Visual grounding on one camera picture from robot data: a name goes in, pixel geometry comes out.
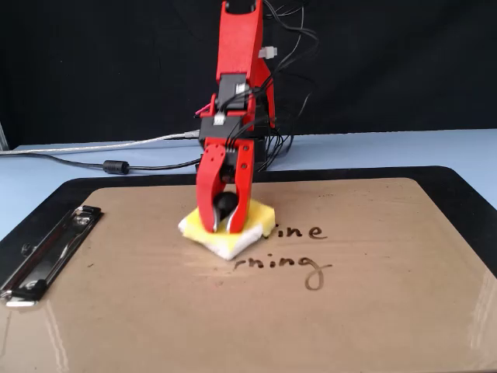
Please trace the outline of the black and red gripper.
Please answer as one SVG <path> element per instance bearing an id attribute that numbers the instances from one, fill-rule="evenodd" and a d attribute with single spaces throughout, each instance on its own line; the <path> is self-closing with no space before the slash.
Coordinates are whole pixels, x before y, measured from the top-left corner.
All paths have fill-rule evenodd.
<path id="1" fill-rule="evenodd" d="M 201 117 L 199 142 L 203 154 L 196 174 L 196 203 L 207 232 L 219 223 L 214 198 L 226 183 L 235 183 L 237 207 L 228 219 L 228 231 L 239 233 L 245 224 L 252 191 L 255 157 L 254 124 L 241 116 L 216 113 Z"/>

